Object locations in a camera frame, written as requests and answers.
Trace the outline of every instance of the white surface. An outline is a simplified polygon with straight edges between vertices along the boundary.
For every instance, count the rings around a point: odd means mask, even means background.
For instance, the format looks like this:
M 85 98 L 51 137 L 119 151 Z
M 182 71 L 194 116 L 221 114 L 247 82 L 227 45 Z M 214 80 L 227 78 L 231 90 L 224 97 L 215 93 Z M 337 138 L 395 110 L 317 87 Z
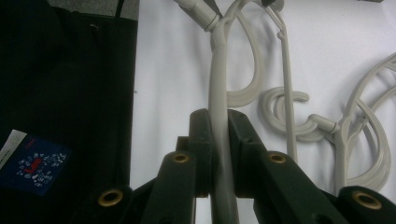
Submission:
M 232 1 L 217 1 L 225 12 Z M 262 46 L 265 78 L 262 91 L 282 86 L 280 41 L 276 26 L 254 4 L 243 10 Z M 158 173 L 163 156 L 174 151 L 178 136 L 187 136 L 190 113 L 207 107 L 211 50 L 209 33 L 171 0 L 140 4 L 136 52 L 131 186 L 138 188 Z M 294 104 L 296 122 L 316 113 L 339 120 L 359 80 L 377 63 L 396 52 L 396 1 L 371 3 L 355 0 L 292 0 L 281 12 L 288 27 L 293 88 L 311 96 Z M 248 40 L 238 22 L 230 32 L 228 87 L 245 87 L 253 74 Z M 396 74 L 382 74 L 363 94 L 396 85 Z M 259 99 L 238 108 L 253 123 L 269 150 L 286 152 L 286 138 L 275 133 L 258 112 Z M 380 191 L 396 203 L 396 98 L 377 111 L 388 135 L 392 168 Z M 358 147 L 365 146 L 364 138 Z M 321 189 L 332 192 L 332 148 L 326 141 L 298 144 L 299 164 Z M 364 172 L 371 153 L 356 153 L 350 175 Z M 209 223 L 208 200 L 199 200 L 196 223 Z M 241 223 L 257 223 L 252 201 L 238 202 Z

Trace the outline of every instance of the blue patch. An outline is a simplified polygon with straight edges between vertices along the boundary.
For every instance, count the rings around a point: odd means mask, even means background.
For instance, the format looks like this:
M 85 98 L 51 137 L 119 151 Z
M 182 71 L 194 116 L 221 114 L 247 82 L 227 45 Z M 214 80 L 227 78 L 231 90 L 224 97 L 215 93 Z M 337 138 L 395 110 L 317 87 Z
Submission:
M 70 154 L 66 147 L 28 134 L 0 170 L 0 186 L 43 196 Z

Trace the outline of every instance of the black fabric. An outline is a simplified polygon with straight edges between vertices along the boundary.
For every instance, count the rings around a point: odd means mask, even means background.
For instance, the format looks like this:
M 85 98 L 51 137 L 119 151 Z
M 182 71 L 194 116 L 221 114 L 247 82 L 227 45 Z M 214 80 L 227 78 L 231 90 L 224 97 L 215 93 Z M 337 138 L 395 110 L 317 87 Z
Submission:
M 0 145 L 14 129 L 72 149 L 46 195 L 0 188 L 2 224 L 67 223 L 98 185 L 128 184 L 136 23 L 93 21 L 0 1 Z

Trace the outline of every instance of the metal ring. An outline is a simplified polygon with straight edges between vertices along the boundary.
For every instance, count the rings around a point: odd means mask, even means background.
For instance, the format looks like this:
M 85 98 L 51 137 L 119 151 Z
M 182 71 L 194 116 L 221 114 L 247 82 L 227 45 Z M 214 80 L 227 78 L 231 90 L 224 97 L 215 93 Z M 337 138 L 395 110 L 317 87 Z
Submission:
M 378 210 L 382 208 L 382 203 L 370 194 L 364 193 L 363 191 L 356 190 L 352 192 L 352 198 L 361 206 L 366 208 Z
M 269 156 L 270 156 L 270 160 L 271 160 L 272 162 L 283 163 L 283 162 L 286 161 L 286 158 L 285 158 L 283 155 L 278 154 L 278 153 L 275 153 L 275 152 L 270 153 Z
M 173 161 L 175 162 L 186 162 L 190 159 L 190 157 L 186 154 L 178 153 L 173 157 Z
M 103 207 L 110 207 L 119 203 L 122 198 L 123 192 L 120 189 L 108 189 L 99 196 L 98 203 Z

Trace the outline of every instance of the white backdrop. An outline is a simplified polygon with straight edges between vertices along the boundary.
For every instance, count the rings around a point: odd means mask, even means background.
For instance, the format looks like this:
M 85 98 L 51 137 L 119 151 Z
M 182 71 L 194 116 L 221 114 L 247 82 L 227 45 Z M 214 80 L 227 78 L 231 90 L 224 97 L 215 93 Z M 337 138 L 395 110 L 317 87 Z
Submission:
M 296 103 L 296 122 L 313 113 L 338 121 L 350 93 L 376 64 L 396 52 L 396 1 L 285 0 L 281 15 L 287 25 L 293 89 L 311 97 Z M 224 14 L 230 0 L 218 0 Z M 283 86 L 277 27 L 260 7 L 243 10 L 262 47 L 265 80 L 262 92 Z M 131 186 L 154 178 L 163 156 L 174 151 L 178 136 L 187 136 L 190 113 L 207 107 L 211 51 L 205 33 L 172 0 L 140 2 L 134 84 Z M 253 74 L 253 56 L 242 27 L 230 32 L 228 88 L 242 89 Z M 380 76 L 363 96 L 396 85 L 396 74 Z M 286 152 L 286 139 L 261 119 L 259 99 L 238 108 L 253 123 L 269 150 Z M 396 97 L 377 111 L 389 139 L 392 167 L 380 191 L 396 203 Z M 364 147 L 364 140 L 358 147 Z M 297 145 L 299 164 L 321 189 L 333 192 L 334 154 L 325 140 Z M 370 167 L 369 151 L 357 153 L 350 176 Z M 210 223 L 209 200 L 199 200 L 197 222 Z M 257 223 L 252 201 L 238 201 L 241 223 Z

